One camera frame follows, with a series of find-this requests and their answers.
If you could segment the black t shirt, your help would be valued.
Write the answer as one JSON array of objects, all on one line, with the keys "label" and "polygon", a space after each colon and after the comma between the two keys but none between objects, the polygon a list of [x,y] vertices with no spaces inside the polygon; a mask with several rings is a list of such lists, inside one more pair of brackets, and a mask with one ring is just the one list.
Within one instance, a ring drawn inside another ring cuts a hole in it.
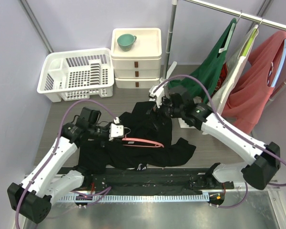
[{"label": "black t shirt", "polygon": [[79,165],[92,174],[102,174],[107,165],[140,171],[149,165],[176,167],[186,164],[196,147],[183,138],[173,144],[172,121],[152,112],[154,105],[154,102],[137,102],[132,112],[120,115],[126,130],[123,139],[89,140],[83,144]]}]

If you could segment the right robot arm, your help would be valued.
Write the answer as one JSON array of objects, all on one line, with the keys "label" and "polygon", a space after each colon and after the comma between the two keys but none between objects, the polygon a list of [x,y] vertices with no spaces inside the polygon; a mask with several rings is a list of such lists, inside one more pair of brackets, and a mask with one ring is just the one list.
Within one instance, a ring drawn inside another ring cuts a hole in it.
[{"label": "right robot arm", "polygon": [[210,188],[225,182],[247,182],[253,188],[263,190],[279,170],[280,162],[266,153],[269,150],[279,156],[277,144],[267,145],[245,134],[207,104],[195,103],[184,87],[178,86],[166,96],[163,86],[153,86],[149,98],[155,102],[152,109],[155,116],[182,119],[188,126],[215,137],[243,159],[242,163],[212,165],[205,177]]}]

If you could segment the pink hanger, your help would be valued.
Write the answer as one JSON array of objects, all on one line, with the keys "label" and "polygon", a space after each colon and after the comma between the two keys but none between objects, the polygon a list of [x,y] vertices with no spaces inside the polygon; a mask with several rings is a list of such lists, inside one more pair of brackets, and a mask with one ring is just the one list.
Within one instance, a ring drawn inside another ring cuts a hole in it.
[{"label": "pink hanger", "polygon": [[124,146],[132,146],[132,147],[142,147],[142,148],[164,148],[164,145],[162,143],[142,139],[142,138],[134,138],[134,137],[127,137],[127,134],[129,134],[131,131],[129,129],[129,132],[124,135],[124,138],[122,139]]}]

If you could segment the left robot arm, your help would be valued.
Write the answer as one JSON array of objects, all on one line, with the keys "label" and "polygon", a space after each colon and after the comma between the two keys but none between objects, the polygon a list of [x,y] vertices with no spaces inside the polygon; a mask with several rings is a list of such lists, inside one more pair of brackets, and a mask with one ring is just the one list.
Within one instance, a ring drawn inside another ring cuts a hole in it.
[{"label": "left robot arm", "polygon": [[72,169],[65,176],[53,181],[66,160],[88,139],[113,140],[123,136],[123,126],[117,116],[106,126],[98,125],[101,112],[84,107],[80,115],[68,123],[62,122],[52,147],[20,183],[11,183],[7,194],[11,208],[15,210],[15,225],[20,227],[23,216],[36,225],[44,221],[51,207],[68,192],[80,188],[88,190],[92,178],[85,170]]}]

